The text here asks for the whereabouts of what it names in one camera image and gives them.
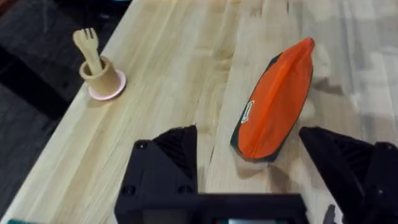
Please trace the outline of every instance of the fork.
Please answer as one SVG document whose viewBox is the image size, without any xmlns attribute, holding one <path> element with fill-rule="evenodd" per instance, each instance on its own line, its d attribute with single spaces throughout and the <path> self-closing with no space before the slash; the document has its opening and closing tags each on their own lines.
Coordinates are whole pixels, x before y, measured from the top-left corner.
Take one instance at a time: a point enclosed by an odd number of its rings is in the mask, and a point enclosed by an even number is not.
<svg viewBox="0 0 398 224">
<path fill-rule="evenodd" d="M 92 75 L 102 71 L 100 56 L 98 55 L 98 37 L 93 28 L 76 30 L 73 41 L 86 58 Z"/>
</svg>

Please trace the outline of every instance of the white label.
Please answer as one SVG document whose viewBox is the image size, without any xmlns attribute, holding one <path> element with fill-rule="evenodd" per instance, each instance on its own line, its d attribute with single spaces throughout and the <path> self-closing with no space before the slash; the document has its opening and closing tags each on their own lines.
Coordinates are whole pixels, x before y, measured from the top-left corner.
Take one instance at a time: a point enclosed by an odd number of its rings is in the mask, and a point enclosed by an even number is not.
<svg viewBox="0 0 398 224">
<path fill-rule="evenodd" d="M 246 109 L 244 110 L 241 124 L 243 124 L 243 123 L 245 123 L 246 121 L 249 120 L 249 114 L 250 114 L 250 110 L 251 110 L 251 107 L 252 107 L 253 104 L 254 104 L 254 100 L 253 100 L 253 101 L 250 101 L 250 102 L 246 105 Z"/>
</svg>

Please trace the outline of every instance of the orange bag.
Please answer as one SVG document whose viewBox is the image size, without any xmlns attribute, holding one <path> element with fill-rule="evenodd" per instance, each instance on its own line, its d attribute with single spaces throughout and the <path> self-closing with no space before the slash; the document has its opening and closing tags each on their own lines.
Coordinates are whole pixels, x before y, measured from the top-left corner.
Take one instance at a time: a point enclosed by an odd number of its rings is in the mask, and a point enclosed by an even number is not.
<svg viewBox="0 0 398 224">
<path fill-rule="evenodd" d="M 303 108 L 312 78 L 310 37 L 273 58 L 258 81 L 231 138 L 249 161 L 274 161 Z"/>
</svg>

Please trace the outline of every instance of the pink base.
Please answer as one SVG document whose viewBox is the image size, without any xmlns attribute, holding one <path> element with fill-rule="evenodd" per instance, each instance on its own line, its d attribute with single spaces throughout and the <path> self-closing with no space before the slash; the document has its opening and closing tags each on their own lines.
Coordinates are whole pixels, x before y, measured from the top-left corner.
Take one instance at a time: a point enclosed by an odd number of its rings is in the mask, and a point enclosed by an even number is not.
<svg viewBox="0 0 398 224">
<path fill-rule="evenodd" d="M 118 88 L 118 90 L 116 90 L 113 94 L 109 95 L 109 96 L 103 96 L 98 94 L 94 89 L 92 89 L 92 87 L 88 87 L 88 93 L 90 94 L 90 96 L 96 100 L 110 100 L 112 98 L 114 98 L 115 96 L 118 96 L 120 92 L 123 91 L 124 87 L 126 86 L 126 76 L 125 74 L 120 71 L 120 70 L 116 70 L 116 73 L 118 74 L 118 77 L 120 79 L 120 86 Z"/>
</svg>

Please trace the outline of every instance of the dark floor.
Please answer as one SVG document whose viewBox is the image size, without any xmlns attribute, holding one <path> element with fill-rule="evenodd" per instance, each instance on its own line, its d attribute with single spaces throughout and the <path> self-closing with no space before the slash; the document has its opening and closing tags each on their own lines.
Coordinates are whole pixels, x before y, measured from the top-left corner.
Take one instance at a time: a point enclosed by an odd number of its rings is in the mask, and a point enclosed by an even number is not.
<svg viewBox="0 0 398 224">
<path fill-rule="evenodd" d="M 69 103 L 82 83 L 78 67 L 83 58 L 72 42 L 73 30 L 95 27 L 101 50 L 128 5 L 104 1 L 18 0 L 0 16 L 0 50 L 26 65 Z M 20 70 L 7 66 L 7 59 L 1 60 L 0 76 L 20 75 Z M 59 120 L 49 118 L 0 82 L 0 217 Z"/>
</svg>

